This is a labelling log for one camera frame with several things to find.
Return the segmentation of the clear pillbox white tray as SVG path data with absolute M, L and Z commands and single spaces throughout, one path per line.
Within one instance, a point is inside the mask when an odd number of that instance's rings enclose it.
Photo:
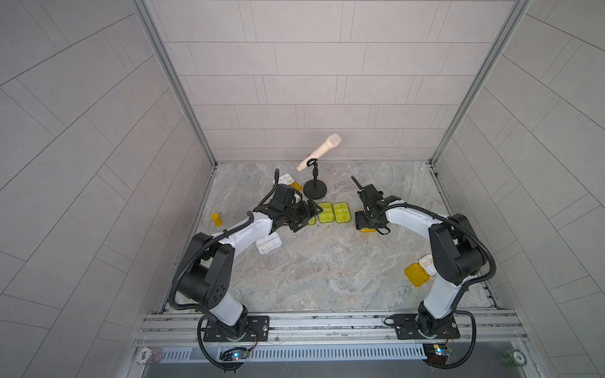
M 277 232 L 258 239 L 255 242 L 255 247 L 261 255 L 262 266 L 269 271 L 284 266 L 290 261 L 290 254 Z

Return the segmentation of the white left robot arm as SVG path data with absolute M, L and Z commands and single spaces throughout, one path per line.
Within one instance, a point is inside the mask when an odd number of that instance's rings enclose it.
M 170 308 L 196 310 L 216 321 L 228 337 L 240 338 L 247 326 L 247 308 L 228 292 L 235 257 L 280 227 L 301 230 L 322 212 L 294 187 L 275 184 L 237 225 L 214 236 L 193 236 L 170 287 Z

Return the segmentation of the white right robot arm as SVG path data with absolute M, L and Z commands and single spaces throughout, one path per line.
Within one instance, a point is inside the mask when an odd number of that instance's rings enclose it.
M 430 242 L 436 279 L 418 307 L 416 325 L 426 338 L 439 335 L 470 286 L 494 277 L 493 255 L 462 214 L 445 217 L 399 197 L 385 197 L 373 184 L 354 183 L 363 205 L 355 213 L 357 229 L 375 229 L 386 235 L 390 224 L 399 225 Z

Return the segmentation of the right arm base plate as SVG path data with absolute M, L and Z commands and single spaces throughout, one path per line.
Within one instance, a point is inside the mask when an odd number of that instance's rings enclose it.
M 384 324 L 395 329 L 398 340 L 460 338 L 453 313 L 442 319 L 435 319 L 430 313 L 397 313 L 385 318 Z

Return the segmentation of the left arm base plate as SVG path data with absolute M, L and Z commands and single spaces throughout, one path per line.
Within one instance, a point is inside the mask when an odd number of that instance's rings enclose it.
M 233 326 L 220 321 L 209 321 L 204 328 L 205 343 L 251 343 L 266 342 L 269 332 L 268 316 L 246 316 Z

